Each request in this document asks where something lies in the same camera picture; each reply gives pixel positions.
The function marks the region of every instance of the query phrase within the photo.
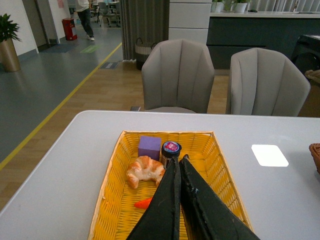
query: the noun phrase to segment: black pants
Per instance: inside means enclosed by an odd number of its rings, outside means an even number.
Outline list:
[[[93,37],[94,36],[94,31],[92,31],[91,28],[91,13],[90,13],[90,9],[86,9],[84,11],[79,11],[78,12],[78,16],[81,20],[81,25],[83,27],[83,29],[85,30],[86,34],[89,35],[89,37]]]

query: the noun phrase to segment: gold planter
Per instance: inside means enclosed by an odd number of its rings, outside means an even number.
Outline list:
[[[0,42],[0,62],[6,72],[15,72],[21,69],[17,52],[11,38]]]

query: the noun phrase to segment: gray chair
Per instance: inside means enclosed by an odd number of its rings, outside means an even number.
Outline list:
[[[146,111],[207,113],[215,70],[206,45],[159,42],[141,71]]]
[[[310,83],[282,53],[251,48],[231,57],[226,114],[299,114]]]
[[[115,20],[118,25],[117,15],[110,10],[109,6],[107,6],[105,2],[98,2],[98,6],[99,6],[99,15],[102,16],[102,19],[104,18],[106,19],[108,27],[111,27],[111,23],[113,20]]]
[[[116,26],[120,27],[120,2],[109,2],[108,3],[109,10],[111,11],[112,14],[115,14],[112,16],[113,21],[116,22]]]

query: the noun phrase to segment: red pepper piece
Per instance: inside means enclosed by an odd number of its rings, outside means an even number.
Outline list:
[[[134,206],[138,209],[147,209],[149,207],[149,204],[152,200],[152,197],[149,197],[145,200],[137,201]]]

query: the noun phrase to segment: person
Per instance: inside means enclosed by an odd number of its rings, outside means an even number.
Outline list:
[[[89,0],[76,0],[75,1],[75,11],[78,13],[78,16],[81,20],[81,25],[86,32],[86,35],[89,40],[94,41],[94,31],[91,27],[91,12]]]

